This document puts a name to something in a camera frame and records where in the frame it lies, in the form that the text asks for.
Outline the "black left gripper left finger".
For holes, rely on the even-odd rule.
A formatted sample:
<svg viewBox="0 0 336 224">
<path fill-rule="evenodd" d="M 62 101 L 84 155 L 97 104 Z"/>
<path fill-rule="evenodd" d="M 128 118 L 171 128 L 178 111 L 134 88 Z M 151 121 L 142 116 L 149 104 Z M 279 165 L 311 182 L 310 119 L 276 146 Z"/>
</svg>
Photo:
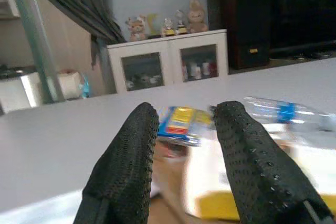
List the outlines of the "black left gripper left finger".
<svg viewBox="0 0 336 224">
<path fill-rule="evenodd" d="M 130 113 L 96 162 L 74 223 L 147 223 L 158 129 L 151 104 Z"/>
</svg>

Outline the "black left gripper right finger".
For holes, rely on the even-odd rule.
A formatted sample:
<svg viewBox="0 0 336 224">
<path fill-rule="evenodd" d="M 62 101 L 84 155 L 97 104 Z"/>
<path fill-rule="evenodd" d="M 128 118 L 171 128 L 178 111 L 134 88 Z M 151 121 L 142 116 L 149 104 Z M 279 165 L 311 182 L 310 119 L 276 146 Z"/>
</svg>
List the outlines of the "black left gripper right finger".
<svg viewBox="0 0 336 224">
<path fill-rule="evenodd" d="M 334 223 L 295 161 L 238 101 L 213 108 L 217 138 L 241 223 Z"/>
</svg>

